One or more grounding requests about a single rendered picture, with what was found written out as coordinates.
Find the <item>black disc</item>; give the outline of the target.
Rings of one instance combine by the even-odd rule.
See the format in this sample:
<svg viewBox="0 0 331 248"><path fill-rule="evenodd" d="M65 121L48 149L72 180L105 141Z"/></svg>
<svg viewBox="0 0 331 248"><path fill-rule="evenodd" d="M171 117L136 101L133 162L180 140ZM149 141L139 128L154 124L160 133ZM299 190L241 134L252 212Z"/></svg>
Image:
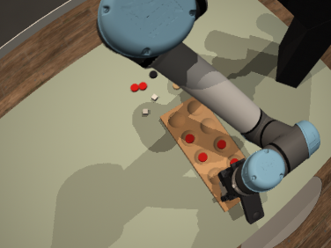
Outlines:
<svg viewBox="0 0 331 248"><path fill-rule="evenodd" d="M157 76L158 76L157 71L152 70L152 71L150 72L150 78L156 78Z"/></svg>

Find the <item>tan round disc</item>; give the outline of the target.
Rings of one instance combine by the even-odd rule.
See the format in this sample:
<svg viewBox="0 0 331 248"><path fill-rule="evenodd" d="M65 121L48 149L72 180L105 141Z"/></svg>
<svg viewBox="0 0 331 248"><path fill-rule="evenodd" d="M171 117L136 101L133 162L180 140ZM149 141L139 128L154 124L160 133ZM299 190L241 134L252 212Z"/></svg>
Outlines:
<svg viewBox="0 0 331 248"><path fill-rule="evenodd" d="M176 84L173 84L173 88L174 88L175 90L178 90L180 87L177 86Z"/></svg>

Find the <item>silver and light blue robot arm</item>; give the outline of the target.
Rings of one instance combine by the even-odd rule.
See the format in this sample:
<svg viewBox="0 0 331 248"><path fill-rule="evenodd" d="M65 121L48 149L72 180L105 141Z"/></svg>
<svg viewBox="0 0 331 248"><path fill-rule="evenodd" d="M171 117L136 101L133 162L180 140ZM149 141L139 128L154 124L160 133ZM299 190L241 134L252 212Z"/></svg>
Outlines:
<svg viewBox="0 0 331 248"><path fill-rule="evenodd" d="M259 193L276 187L310 158L320 146L320 134L307 120L290 126L267 116L182 42L207 9L208 0L101 0L96 30L106 48L155 69L261 148L232 174L232 188L241 194L252 224L264 217Z"/></svg>

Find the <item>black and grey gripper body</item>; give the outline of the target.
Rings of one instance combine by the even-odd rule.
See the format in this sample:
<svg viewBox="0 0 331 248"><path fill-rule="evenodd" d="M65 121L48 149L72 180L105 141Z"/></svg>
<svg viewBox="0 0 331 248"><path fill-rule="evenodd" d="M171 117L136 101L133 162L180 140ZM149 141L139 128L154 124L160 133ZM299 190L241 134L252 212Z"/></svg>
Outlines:
<svg viewBox="0 0 331 248"><path fill-rule="evenodd" d="M243 162L245 162L245 161L246 161L246 159L242 158L239 161L237 161L233 164L230 164L230 167L228 167L228 168L226 168L226 169L224 169L224 170L222 170L221 172L218 173L218 177L220 179L220 182L222 183L222 186L225 186L226 191L229 191L227 193L227 196L229 196L229 201L234 200L234 199L239 197L239 194L231 186L231 184L232 184L232 174L238 168L238 166L240 164L242 164ZM224 185L224 182L225 182L225 185Z"/></svg>

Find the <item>tan tray with round pockets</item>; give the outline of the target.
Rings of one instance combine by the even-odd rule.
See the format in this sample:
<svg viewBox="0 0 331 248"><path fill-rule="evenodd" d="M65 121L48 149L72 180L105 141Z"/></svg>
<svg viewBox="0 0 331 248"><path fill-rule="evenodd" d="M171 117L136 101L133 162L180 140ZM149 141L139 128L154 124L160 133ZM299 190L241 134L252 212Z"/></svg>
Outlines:
<svg viewBox="0 0 331 248"><path fill-rule="evenodd" d="M231 201L221 201L218 173L230 167L233 158L240 160L245 157L215 114L192 97L160 116L160 119L223 211L226 212L238 204L239 197ZM187 143L186 135L193 135L194 141ZM217 147L220 140L226 143L222 150ZM208 157L205 162L198 159L201 153Z"/></svg>

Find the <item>red disc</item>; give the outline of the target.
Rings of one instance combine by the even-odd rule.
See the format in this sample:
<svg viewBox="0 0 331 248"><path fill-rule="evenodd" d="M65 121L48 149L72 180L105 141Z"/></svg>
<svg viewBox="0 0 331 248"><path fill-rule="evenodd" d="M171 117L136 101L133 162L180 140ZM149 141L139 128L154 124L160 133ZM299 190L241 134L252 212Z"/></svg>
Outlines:
<svg viewBox="0 0 331 248"><path fill-rule="evenodd" d="M139 84L139 89L140 89L141 91L146 90L146 88L147 88L147 84L146 84L146 83L142 82L142 83Z"/></svg>
<svg viewBox="0 0 331 248"><path fill-rule="evenodd" d="M225 141L224 140L220 140L220 141L218 141L218 143L217 143L217 147L219 148L219 149L224 149L224 147L226 146L226 143L225 143Z"/></svg>
<svg viewBox="0 0 331 248"><path fill-rule="evenodd" d="M139 90L139 87L138 87L137 84L132 84L131 87L130 87L130 89L131 89L133 92L136 92L136 91Z"/></svg>
<svg viewBox="0 0 331 248"><path fill-rule="evenodd" d="M186 138L185 138L187 143L192 143L194 141L194 139L195 138L193 135L186 135Z"/></svg>
<svg viewBox="0 0 331 248"><path fill-rule="evenodd" d="M207 160L207 155L205 153L201 153L198 157L200 162L205 162Z"/></svg>
<svg viewBox="0 0 331 248"><path fill-rule="evenodd" d="M238 159L233 158L233 159L231 160L230 164L235 163L235 162L237 162L237 161L238 161Z"/></svg>

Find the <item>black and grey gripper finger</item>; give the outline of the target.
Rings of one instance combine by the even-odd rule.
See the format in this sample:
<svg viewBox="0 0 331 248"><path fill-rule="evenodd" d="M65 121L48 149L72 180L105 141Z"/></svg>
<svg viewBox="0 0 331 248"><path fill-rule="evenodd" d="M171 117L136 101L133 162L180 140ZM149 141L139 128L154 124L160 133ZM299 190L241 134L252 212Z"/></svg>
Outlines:
<svg viewBox="0 0 331 248"><path fill-rule="evenodd" d="M227 196L227 191L226 191L226 188L225 186L222 187L222 183L219 181L219 186L220 186L220 189L221 189L221 192L222 192L222 196L221 196L221 201L224 202L224 201L228 201L229 200L229 196Z"/></svg>

